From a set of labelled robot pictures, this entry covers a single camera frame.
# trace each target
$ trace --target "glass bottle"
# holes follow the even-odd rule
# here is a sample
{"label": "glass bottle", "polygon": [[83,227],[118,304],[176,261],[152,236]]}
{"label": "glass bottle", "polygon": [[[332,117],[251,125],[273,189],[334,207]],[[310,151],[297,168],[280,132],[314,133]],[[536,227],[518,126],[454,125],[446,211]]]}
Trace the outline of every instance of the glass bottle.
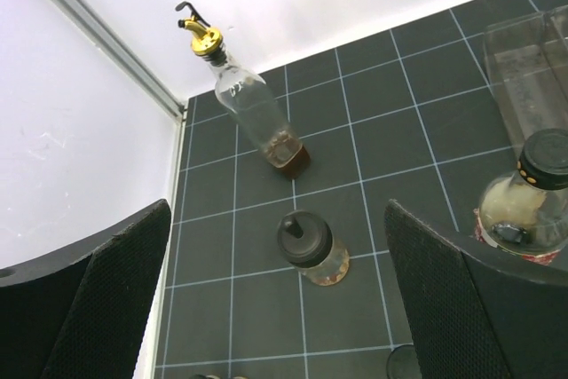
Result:
{"label": "glass bottle", "polygon": [[517,170],[486,188],[476,211],[478,240],[548,265],[568,242],[568,131],[539,130]]}
{"label": "glass bottle", "polygon": [[349,270],[349,253],[319,216],[296,210],[287,214],[278,229],[282,255],[318,286],[331,286]]}
{"label": "glass bottle", "polygon": [[193,33],[193,52],[209,63],[215,75],[215,94],[227,113],[239,124],[259,153],[288,178],[297,178],[310,164],[310,155],[280,111],[264,79],[242,67],[226,51],[223,36],[188,2],[192,16],[179,20],[180,28]]}

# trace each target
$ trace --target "transparent plastic bin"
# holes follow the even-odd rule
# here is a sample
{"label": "transparent plastic bin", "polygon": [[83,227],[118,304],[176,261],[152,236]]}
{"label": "transparent plastic bin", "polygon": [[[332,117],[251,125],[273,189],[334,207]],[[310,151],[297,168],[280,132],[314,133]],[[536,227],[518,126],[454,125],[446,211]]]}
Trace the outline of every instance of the transparent plastic bin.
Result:
{"label": "transparent plastic bin", "polygon": [[485,67],[516,154],[537,130],[568,130],[568,6],[485,31]]}

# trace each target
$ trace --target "metal frame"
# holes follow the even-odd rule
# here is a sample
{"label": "metal frame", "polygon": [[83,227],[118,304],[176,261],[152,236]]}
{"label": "metal frame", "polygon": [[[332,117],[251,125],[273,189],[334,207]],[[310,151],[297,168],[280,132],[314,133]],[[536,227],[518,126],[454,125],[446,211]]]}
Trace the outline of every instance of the metal frame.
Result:
{"label": "metal frame", "polygon": [[84,0],[52,1],[160,107],[182,120],[184,106]]}

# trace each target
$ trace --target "black jar lid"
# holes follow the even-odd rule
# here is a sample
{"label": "black jar lid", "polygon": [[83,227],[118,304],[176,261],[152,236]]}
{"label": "black jar lid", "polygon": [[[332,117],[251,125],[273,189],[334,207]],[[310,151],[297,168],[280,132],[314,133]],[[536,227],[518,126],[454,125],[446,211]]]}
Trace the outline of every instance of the black jar lid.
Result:
{"label": "black jar lid", "polygon": [[568,130],[533,133],[523,146],[517,169],[526,182],[542,190],[568,187]]}
{"label": "black jar lid", "polygon": [[295,210],[282,218],[277,240],[282,255],[300,268],[321,264],[334,241],[326,221],[305,210]]}

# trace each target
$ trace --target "dark tile countertop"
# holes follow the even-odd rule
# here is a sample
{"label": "dark tile countertop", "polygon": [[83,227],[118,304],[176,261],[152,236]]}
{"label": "dark tile countertop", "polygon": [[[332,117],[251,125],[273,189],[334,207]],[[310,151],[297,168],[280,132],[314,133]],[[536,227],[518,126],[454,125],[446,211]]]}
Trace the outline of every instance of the dark tile countertop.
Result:
{"label": "dark tile countertop", "polygon": [[[237,137],[212,93],[192,99],[155,377],[386,377],[391,349],[412,337],[385,204],[471,233],[480,192],[515,165],[481,33],[562,4],[476,0],[265,73],[312,155],[293,183]],[[340,284],[316,287],[280,256],[275,228],[295,208],[346,243]]]}

